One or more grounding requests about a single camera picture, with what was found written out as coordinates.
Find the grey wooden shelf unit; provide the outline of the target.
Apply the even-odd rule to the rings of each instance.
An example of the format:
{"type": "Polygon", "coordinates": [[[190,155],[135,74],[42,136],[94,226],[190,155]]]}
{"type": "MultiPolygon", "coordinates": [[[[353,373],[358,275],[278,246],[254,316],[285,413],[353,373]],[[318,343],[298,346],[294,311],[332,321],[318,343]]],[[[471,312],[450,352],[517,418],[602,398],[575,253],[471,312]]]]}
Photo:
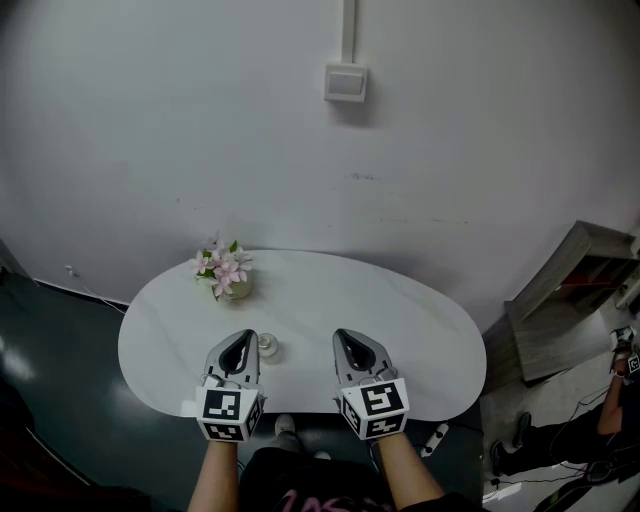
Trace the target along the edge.
{"type": "Polygon", "coordinates": [[[524,382],[539,382],[594,355],[575,329],[640,268],[636,241],[632,234],[577,221],[531,281],[505,303],[524,382]]]}

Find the black and green device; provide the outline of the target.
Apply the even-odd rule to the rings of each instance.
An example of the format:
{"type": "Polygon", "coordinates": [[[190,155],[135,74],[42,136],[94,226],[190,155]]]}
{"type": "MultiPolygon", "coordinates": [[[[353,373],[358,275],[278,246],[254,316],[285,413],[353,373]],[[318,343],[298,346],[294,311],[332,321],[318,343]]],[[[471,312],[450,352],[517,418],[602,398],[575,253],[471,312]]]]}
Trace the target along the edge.
{"type": "Polygon", "coordinates": [[[566,512],[585,494],[584,489],[560,488],[544,498],[533,512],[566,512]]]}

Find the person's black printed shirt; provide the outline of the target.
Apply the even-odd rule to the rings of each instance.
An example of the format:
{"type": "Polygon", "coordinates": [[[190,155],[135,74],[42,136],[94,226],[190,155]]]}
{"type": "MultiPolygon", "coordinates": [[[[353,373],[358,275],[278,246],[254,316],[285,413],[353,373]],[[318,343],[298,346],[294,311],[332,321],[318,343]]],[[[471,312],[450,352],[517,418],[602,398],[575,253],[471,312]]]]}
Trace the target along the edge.
{"type": "Polygon", "coordinates": [[[280,448],[257,450],[242,473],[239,512],[487,512],[458,493],[398,508],[366,465],[280,448]]]}

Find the person's left leg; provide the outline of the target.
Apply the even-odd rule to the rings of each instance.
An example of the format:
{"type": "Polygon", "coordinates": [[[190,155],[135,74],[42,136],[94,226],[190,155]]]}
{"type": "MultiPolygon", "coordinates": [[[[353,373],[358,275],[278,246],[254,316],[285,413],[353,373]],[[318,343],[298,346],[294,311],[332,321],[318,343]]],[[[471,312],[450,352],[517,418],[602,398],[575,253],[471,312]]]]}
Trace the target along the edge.
{"type": "Polygon", "coordinates": [[[299,453],[300,444],[296,436],[295,423],[288,414],[281,414],[277,417],[274,425],[274,441],[276,448],[299,453]]]}

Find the pink flowers in cream vase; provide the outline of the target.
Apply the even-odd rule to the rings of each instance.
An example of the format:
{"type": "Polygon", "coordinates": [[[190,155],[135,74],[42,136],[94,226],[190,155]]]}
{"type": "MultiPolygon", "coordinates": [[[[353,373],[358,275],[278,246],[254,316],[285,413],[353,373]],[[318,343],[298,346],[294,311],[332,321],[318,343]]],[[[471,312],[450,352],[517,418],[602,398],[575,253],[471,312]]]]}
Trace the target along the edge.
{"type": "Polygon", "coordinates": [[[194,279],[204,284],[217,302],[236,301],[249,296],[252,264],[252,256],[237,240],[228,243],[219,232],[189,260],[194,279]]]}

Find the person's right forearm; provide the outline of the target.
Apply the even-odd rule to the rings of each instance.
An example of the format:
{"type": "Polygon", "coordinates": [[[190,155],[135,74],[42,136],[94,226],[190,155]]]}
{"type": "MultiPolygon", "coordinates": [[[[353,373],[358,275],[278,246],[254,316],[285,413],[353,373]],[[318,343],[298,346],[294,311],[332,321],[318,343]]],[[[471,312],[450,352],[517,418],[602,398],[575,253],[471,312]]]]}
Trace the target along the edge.
{"type": "Polygon", "coordinates": [[[404,433],[381,437],[377,446],[398,511],[445,495],[404,433]]]}

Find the white oval table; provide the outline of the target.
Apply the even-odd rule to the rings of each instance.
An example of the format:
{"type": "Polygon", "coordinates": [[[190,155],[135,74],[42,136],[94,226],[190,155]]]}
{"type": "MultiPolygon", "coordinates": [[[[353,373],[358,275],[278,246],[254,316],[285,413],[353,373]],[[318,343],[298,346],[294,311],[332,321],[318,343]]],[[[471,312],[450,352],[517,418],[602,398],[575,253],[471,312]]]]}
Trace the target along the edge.
{"type": "Polygon", "coordinates": [[[468,410],[485,383],[487,360],[472,318],[447,296],[364,262],[292,250],[256,250],[251,290],[215,299],[190,263],[151,280],[121,324],[119,363],[131,391],[176,417],[190,403],[210,350],[244,329],[276,337],[260,369],[269,413],[333,413],[338,385],[332,337],[351,329],[381,343],[405,380],[410,415],[443,421],[468,410]]]}

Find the white wall switch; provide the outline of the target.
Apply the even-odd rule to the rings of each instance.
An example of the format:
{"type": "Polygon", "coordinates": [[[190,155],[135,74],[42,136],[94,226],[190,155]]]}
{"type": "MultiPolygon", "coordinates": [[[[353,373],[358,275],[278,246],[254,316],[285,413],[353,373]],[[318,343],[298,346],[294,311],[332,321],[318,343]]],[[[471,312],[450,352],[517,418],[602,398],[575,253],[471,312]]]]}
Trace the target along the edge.
{"type": "Polygon", "coordinates": [[[324,100],[364,103],[368,67],[353,63],[327,63],[324,75],[324,100]]]}

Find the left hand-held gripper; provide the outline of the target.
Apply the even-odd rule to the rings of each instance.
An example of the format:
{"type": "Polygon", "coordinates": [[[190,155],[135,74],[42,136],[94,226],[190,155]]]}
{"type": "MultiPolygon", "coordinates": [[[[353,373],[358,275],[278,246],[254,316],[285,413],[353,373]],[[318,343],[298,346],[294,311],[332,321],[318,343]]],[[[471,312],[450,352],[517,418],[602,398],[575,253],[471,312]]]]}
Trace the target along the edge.
{"type": "Polygon", "coordinates": [[[258,384],[259,364],[258,335],[251,329],[229,335],[210,350],[205,373],[227,375],[233,382],[207,376],[196,389],[196,420],[207,440],[250,440],[263,412],[264,396],[259,389],[240,385],[258,384]]]}

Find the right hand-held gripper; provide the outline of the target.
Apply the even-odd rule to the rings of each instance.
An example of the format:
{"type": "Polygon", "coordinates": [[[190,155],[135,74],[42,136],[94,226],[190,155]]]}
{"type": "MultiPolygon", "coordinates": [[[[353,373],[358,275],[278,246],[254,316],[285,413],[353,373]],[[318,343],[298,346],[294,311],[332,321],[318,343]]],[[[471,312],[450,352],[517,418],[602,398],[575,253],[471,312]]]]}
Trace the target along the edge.
{"type": "Polygon", "coordinates": [[[340,412],[359,439],[373,440],[404,430],[410,411],[405,380],[397,377],[385,347],[354,330],[333,334],[340,412]],[[388,380],[354,386],[356,380],[388,380]]]}

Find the white power strip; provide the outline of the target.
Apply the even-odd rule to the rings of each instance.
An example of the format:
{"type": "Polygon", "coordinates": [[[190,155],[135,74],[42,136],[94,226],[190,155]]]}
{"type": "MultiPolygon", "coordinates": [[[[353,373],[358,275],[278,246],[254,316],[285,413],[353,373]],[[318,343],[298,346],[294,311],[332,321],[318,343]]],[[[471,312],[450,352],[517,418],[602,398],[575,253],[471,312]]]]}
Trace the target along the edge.
{"type": "Polygon", "coordinates": [[[429,440],[421,447],[420,457],[427,458],[432,456],[448,430],[449,424],[447,422],[440,423],[431,434],[429,440]]]}

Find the person's left forearm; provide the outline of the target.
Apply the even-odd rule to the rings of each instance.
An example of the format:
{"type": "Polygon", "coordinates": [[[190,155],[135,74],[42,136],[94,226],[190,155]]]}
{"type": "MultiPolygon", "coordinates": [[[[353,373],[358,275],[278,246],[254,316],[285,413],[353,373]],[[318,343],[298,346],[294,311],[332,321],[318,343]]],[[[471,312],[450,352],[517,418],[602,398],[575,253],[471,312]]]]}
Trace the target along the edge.
{"type": "Polygon", "coordinates": [[[210,441],[187,512],[238,512],[237,445],[210,441]]]}

